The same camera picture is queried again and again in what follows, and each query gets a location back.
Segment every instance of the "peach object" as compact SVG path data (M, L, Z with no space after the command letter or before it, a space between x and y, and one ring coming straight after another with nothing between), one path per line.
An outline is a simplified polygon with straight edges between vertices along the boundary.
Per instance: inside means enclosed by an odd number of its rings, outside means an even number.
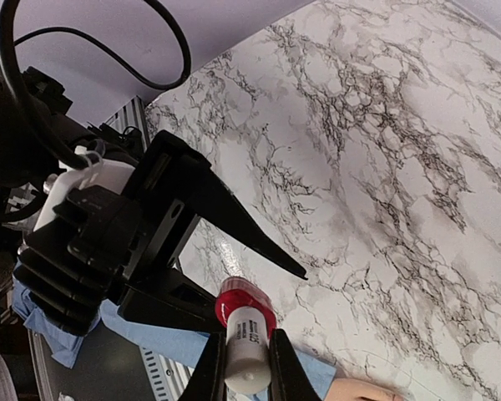
M337 378L332 382L325 401L404 401L392 390L354 378Z

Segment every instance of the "marble surface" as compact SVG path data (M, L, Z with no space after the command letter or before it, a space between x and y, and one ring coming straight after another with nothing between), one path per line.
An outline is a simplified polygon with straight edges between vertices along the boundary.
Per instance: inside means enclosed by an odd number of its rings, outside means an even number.
M308 269L206 223L182 263L242 275L293 343L427 401L501 401L501 42L448 3L325 0L148 110Z

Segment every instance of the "black cable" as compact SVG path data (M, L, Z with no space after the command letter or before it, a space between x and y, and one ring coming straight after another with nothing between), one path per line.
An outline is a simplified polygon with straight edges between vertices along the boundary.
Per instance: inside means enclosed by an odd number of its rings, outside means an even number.
M38 192L38 194L35 195L35 198L33 198L33 200L25 205L21 210L13 211L11 213L0 213L0 223L13 223L15 221L28 219L43 207L46 200L47 196Z
M184 57L183 72L180 75L180 78L171 84L156 84L149 81L103 43L99 42L95 38L92 38L88 34L82 33L81 31L73 28L55 27L39 29L38 31L34 31L20 38L17 41L17 44L48 32L67 32L75 34L101 48L106 52L106 54L115 59L125 69L127 69L127 71L135 76L135 78L151 88L155 88L157 90L169 90L176 88L181 85L191 73L191 53L189 45L175 18L161 3L158 3L156 0L144 0L144 2L151 6L167 22L176 36ZM83 169L87 166L86 161L77 156L65 143L63 143L51 130L46 121L44 121L44 119L38 114L38 111L31 100L28 89L26 88L26 84L23 81L23 77L18 67L17 55L15 53L15 42L13 41L13 23L19 3L20 0L4 0L2 8L0 9L0 64L6 84L8 85L13 97L13 102L17 106L21 115L25 118L25 120L27 120L39 142L54 157L62 161L64 164L73 167L74 169Z

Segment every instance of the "red object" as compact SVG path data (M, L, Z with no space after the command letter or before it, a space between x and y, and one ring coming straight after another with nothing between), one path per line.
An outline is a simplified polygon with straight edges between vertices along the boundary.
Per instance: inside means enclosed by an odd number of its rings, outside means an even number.
M276 316L271 299L260 288L245 278L227 278L221 286L215 303L217 318L226 327L230 314L240 307L258 309L266 319L267 335L271 338L273 330L276 329Z

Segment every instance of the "blue cloth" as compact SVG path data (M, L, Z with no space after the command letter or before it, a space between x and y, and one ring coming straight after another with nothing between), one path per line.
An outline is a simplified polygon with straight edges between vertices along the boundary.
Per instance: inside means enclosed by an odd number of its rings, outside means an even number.
M117 314L117 309L118 307L110 301L102 303L100 316L107 328L140 347L147 348L190 368L196 367L208 341L207 334L126 322ZM336 375L336 368L298 351L297 357L317 395L321 399L325 398ZM266 392L260 393L251 399L265 401L267 394Z
M24 327L44 336L52 350L52 358L66 368L72 369L83 339L54 326L30 299L30 291L15 279L13 285L13 310L24 320ZM98 318L94 322L91 329L96 327L99 320Z

